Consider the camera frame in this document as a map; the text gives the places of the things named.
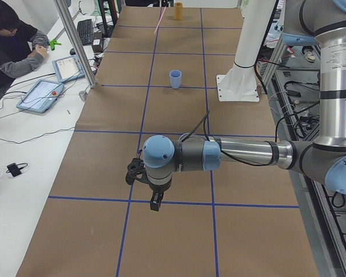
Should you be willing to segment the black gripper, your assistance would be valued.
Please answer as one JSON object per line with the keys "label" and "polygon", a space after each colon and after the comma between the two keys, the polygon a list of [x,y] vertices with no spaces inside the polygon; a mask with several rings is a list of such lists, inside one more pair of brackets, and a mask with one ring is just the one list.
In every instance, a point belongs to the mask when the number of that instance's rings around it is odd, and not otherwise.
{"label": "black gripper", "polygon": [[164,192],[168,190],[171,185],[170,184],[164,184],[164,185],[149,185],[149,187],[152,189],[152,197],[150,200],[150,209],[152,211],[159,211],[161,202],[164,197]]}

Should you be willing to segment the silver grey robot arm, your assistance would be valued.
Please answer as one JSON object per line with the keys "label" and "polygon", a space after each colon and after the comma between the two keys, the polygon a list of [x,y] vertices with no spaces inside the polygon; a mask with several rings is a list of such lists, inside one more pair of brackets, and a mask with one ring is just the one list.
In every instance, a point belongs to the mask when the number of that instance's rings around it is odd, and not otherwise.
{"label": "silver grey robot arm", "polygon": [[246,141],[184,134],[172,141],[156,135],[142,148],[144,181],[158,211],[172,174],[214,170],[223,160],[278,166],[346,194],[346,1],[288,1],[284,36],[291,44],[321,48],[319,135],[312,141]]}

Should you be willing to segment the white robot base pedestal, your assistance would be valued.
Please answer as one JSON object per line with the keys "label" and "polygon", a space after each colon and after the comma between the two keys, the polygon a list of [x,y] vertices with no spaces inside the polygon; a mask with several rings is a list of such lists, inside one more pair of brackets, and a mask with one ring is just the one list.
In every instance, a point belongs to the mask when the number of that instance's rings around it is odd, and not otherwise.
{"label": "white robot base pedestal", "polygon": [[219,101],[259,102],[254,65],[276,6],[275,0],[249,1],[233,67],[216,76]]}

